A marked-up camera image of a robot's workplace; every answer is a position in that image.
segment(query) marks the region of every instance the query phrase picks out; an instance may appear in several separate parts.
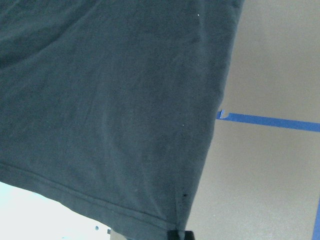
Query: blue tape strip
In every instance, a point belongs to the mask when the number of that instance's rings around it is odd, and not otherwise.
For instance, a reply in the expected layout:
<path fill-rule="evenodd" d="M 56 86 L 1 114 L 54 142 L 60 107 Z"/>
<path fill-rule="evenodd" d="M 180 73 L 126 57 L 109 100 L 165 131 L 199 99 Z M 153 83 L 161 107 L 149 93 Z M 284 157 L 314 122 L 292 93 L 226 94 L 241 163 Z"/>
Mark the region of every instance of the blue tape strip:
<path fill-rule="evenodd" d="M 224 110 L 219 111 L 217 113 L 216 119 L 320 133 L 320 123 L 317 123 L 317 122 L 287 120 L 287 119 L 281 119 L 281 118 L 244 115 L 244 114 L 238 114 L 238 113 L 229 113 L 227 117 L 223 117 L 223 114 L 224 114 Z"/>
<path fill-rule="evenodd" d="M 319 240 L 319 239 L 320 239 L 320 200 L 319 200 L 318 211 L 317 211 L 316 217 L 315 217 L 315 224 L 314 224 L 312 240 Z"/>

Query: t-shirt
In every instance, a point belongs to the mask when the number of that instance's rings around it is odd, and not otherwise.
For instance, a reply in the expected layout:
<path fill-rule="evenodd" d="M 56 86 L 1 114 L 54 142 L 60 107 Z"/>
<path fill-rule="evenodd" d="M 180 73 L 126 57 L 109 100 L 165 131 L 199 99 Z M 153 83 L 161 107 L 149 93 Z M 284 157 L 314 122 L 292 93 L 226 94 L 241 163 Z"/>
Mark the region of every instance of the t-shirt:
<path fill-rule="evenodd" d="M 0 181 L 183 240 L 242 4 L 1 0 Z"/>

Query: dark gray cloth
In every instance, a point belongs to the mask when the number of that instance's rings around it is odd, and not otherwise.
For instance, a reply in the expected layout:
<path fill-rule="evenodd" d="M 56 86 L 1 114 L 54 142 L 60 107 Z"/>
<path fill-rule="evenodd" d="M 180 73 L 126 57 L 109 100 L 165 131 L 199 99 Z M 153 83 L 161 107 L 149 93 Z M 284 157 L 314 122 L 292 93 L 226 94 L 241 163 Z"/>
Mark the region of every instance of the dark gray cloth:
<path fill-rule="evenodd" d="M 1 0 L 0 181 L 183 238 L 242 3 Z"/>

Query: beige surface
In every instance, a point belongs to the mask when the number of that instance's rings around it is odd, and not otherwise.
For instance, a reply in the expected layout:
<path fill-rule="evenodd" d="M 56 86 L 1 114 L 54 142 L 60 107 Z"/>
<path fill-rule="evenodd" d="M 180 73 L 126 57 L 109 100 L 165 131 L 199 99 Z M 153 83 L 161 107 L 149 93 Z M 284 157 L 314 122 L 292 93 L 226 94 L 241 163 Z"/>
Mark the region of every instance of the beige surface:
<path fill-rule="evenodd" d="M 221 108 L 320 123 L 320 1 L 246 0 Z M 311 240 L 320 133 L 217 120 L 187 230 Z"/>

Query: cloth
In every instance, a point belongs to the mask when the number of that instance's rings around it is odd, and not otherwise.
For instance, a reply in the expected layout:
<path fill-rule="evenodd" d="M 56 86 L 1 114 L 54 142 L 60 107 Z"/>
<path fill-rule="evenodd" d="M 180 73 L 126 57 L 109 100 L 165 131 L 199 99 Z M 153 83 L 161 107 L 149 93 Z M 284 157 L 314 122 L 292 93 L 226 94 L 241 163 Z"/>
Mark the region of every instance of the cloth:
<path fill-rule="evenodd" d="M 242 4 L 0 1 L 0 181 L 183 240 Z"/>

